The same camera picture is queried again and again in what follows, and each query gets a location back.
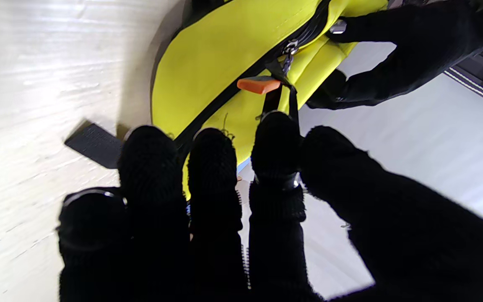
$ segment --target black velcro strap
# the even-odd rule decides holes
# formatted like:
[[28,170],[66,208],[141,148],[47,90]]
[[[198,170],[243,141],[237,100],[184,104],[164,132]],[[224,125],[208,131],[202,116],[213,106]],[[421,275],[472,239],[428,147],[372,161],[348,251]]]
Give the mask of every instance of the black velcro strap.
[[122,151],[122,141],[96,124],[73,133],[65,145],[108,169],[117,168]]
[[[272,77],[274,77],[275,79],[279,80],[282,83],[282,86],[288,87],[290,89],[290,96],[288,98],[288,115],[290,115],[290,117],[294,120],[294,122],[299,123],[299,113],[297,110],[297,90],[295,86],[292,83],[290,83],[287,76],[284,74],[284,71],[282,70],[282,67],[280,66],[280,63],[278,62],[278,60],[273,60],[267,63],[266,69],[270,71],[270,73],[272,74]],[[278,109],[280,94],[282,92],[282,86],[279,89],[276,89],[266,94],[266,101],[264,102],[263,110],[266,109],[267,111],[262,111],[262,116],[264,116],[268,112]],[[275,104],[275,103],[276,103],[276,106],[273,109],[270,109],[272,104]]]

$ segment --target black strap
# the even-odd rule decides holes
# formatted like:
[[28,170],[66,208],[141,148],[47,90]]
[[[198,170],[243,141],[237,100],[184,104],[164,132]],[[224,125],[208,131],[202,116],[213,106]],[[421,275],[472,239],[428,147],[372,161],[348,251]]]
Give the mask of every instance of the black strap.
[[297,90],[293,84],[290,83],[287,76],[282,70],[282,66],[278,60],[273,60],[266,64],[266,68],[272,74],[272,77],[279,80],[281,85],[278,89],[273,90],[266,94],[266,100],[264,101],[264,106],[262,109],[262,116],[273,110],[278,109],[280,95],[282,94],[282,87],[288,87],[290,89],[290,96],[288,99],[288,115],[299,125],[299,113],[297,110]]

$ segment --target black zipper tape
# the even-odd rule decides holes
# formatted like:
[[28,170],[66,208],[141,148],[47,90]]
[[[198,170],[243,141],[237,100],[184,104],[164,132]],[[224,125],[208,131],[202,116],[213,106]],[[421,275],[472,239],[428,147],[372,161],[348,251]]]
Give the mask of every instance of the black zipper tape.
[[186,128],[176,137],[174,143],[178,147],[178,153],[184,160],[191,150],[191,142],[195,134],[203,127],[203,124],[226,102],[228,102],[235,94],[239,92],[237,87],[238,80],[247,77],[259,75],[266,68],[266,63],[276,60],[282,56],[283,49],[288,42],[293,39],[299,41],[298,46],[304,46],[314,40],[324,30],[327,23],[327,15],[329,10],[329,2],[331,0],[322,0],[316,7],[316,12],[304,25],[298,28],[293,34],[290,34],[286,39],[282,40],[277,46],[268,51],[255,64],[251,65],[243,74],[241,74],[234,82],[225,88],[213,101],[211,101],[201,111]]

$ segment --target zipper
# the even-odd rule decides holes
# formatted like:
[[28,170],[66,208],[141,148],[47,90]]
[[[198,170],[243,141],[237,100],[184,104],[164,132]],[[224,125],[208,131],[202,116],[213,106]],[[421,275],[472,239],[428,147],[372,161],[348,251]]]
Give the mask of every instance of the zipper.
[[176,137],[174,140],[178,147],[178,153],[185,159],[190,153],[190,142],[193,140],[196,132],[203,126],[203,124],[228,100],[234,97],[239,92],[239,88],[236,86],[238,80],[241,78],[253,77],[259,75],[264,69],[265,64],[271,60],[275,60],[282,55],[290,57],[289,65],[287,61],[284,62],[283,68],[290,69],[293,61],[293,55],[301,48],[305,46],[324,31],[325,24],[327,23],[327,16],[329,10],[329,3],[331,0],[322,0],[316,7],[314,15],[295,32],[290,34],[286,39],[268,51],[263,57],[261,57],[255,64],[251,65],[243,74],[241,74],[234,82],[227,86],[213,101],[211,101],[188,126]]

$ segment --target black fabric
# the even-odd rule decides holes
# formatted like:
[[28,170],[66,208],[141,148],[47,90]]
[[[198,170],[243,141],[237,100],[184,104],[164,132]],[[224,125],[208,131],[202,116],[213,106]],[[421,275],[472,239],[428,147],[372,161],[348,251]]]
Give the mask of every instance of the black fabric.
[[332,128],[302,140],[283,113],[263,118],[251,157],[266,181],[249,190],[250,289],[232,142],[213,129],[195,139],[190,243],[176,147],[145,127],[123,148],[120,189],[63,203],[60,300],[321,301],[306,271],[303,189],[276,185],[300,170],[307,190],[350,223],[349,239],[375,281],[334,300],[483,301],[483,219],[475,214],[385,171]]
[[256,178],[249,190],[249,275],[260,300],[318,301],[309,284],[303,228],[303,189],[284,190],[295,176],[301,136],[281,112],[265,116],[257,128],[251,162]]
[[242,206],[234,188],[238,179],[232,141],[217,129],[199,132],[188,172],[193,295],[207,301],[243,301],[249,289],[238,234]]
[[[117,188],[92,188],[117,194]],[[59,297],[62,302],[133,299],[128,276],[132,253],[128,216],[122,197],[87,194],[65,204],[59,215],[59,251],[65,262]]]
[[73,133],[65,140],[65,145],[108,169],[117,168],[122,149],[121,140],[96,124]]
[[332,128],[307,134],[301,177],[351,224],[350,241],[378,291],[404,300],[483,301],[483,219],[383,170]]
[[180,276],[187,274],[189,218],[176,146],[158,128],[137,128],[123,146],[119,176],[139,259],[137,298],[186,298],[189,280]]
[[344,109],[374,106],[423,86],[470,55],[483,51],[483,14],[464,0],[447,0],[425,6],[406,5],[366,16],[342,18],[343,34],[328,34],[330,40],[393,42],[396,49],[374,69],[351,76],[342,90],[333,87],[311,98],[311,107]]

